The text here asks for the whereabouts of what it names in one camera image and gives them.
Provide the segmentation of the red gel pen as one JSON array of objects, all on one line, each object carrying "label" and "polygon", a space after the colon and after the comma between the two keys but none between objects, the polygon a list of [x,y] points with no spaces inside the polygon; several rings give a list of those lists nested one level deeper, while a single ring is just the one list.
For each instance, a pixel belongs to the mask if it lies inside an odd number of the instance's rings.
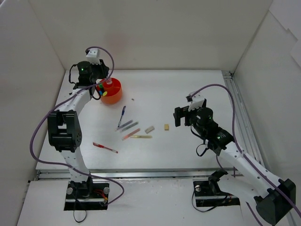
[{"label": "red gel pen", "polygon": [[117,150],[114,150],[114,149],[111,149],[111,148],[108,148],[106,146],[103,146],[101,144],[98,144],[98,143],[95,143],[93,142],[93,146],[96,146],[96,147],[99,147],[99,148],[102,148],[102,149],[105,149],[105,150],[108,150],[108,151],[111,151],[113,153],[119,153]]}]

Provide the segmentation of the clear glue bottle blue cap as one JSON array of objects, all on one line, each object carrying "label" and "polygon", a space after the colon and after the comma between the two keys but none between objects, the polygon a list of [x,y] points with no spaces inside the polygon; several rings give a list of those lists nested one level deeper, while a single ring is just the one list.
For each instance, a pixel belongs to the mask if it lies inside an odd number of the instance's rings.
[{"label": "clear glue bottle blue cap", "polygon": [[112,86],[112,79],[109,78],[109,79],[106,81],[106,84],[107,84],[108,86]]}]

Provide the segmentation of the yellow slim highlighter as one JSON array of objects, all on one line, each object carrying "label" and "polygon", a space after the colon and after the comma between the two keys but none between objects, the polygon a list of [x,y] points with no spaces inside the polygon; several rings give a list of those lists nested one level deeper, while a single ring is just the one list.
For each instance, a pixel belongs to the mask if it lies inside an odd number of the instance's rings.
[{"label": "yellow slim highlighter", "polygon": [[152,138],[152,136],[150,136],[150,135],[133,135],[133,136],[130,136],[130,138],[150,139],[150,138]]}]

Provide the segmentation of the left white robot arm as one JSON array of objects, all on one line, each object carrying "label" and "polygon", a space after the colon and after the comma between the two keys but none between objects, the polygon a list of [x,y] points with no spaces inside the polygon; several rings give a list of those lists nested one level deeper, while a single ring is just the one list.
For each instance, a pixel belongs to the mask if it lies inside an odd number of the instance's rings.
[{"label": "left white robot arm", "polygon": [[93,194],[94,185],[80,150],[82,131],[79,114],[93,98],[97,80],[107,78],[109,68],[102,59],[95,63],[81,61],[76,66],[79,77],[74,84],[71,99],[48,116],[48,140],[68,165],[71,194],[84,199]]}]

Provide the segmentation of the blue ballpoint pen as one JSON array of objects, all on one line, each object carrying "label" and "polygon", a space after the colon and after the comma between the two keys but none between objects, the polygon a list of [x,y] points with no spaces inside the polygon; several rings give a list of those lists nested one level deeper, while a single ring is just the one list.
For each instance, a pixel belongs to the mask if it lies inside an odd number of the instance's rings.
[{"label": "blue ballpoint pen", "polygon": [[118,128],[121,126],[121,122],[122,122],[122,119],[123,119],[123,116],[124,116],[124,113],[125,113],[125,109],[126,109],[126,106],[123,106],[122,112],[121,112],[121,117],[120,117],[120,120],[118,122]]}]

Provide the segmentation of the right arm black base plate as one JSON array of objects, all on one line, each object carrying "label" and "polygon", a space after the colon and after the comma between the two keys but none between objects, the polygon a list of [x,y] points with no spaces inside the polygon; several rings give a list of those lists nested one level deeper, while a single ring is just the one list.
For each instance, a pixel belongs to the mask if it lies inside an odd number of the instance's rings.
[{"label": "right arm black base plate", "polygon": [[217,185],[220,172],[213,173],[207,179],[193,181],[192,205],[199,211],[209,212],[217,207],[240,206],[240,200],[227,192],[223,192]]}]

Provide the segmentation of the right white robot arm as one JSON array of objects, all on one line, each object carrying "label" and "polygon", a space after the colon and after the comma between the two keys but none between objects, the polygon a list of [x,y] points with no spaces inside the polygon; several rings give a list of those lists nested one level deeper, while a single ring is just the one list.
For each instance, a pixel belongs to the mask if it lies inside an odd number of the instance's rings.
[{"label": "right white robot arm", "polygon": [[210,192],[219,194],[223,191],[235,195],[254,206],[261,218],[273,226],[295,206],[295,183],[290,179],[282,180],[242,150],[234,137],[214,121],[206,99],[175,108],[173,116],[176,127],[184,118],[185,125],[194,128],[195,135],[203,140],[206,150],[232,164],[247,179],[247,182],[240,182],[226,171],[218,170],[209,177]]}]

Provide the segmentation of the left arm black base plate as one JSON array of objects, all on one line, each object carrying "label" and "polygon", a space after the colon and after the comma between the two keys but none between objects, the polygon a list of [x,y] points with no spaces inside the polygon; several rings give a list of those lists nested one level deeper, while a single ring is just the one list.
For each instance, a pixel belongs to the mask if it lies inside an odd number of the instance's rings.
[{"label": "left arm black base plate", "polygon": [[64,211],[73,210],[107,210],[110,192],[109,183],[96,182],[92,188],[77,188],[68,184],[65,196]]}]

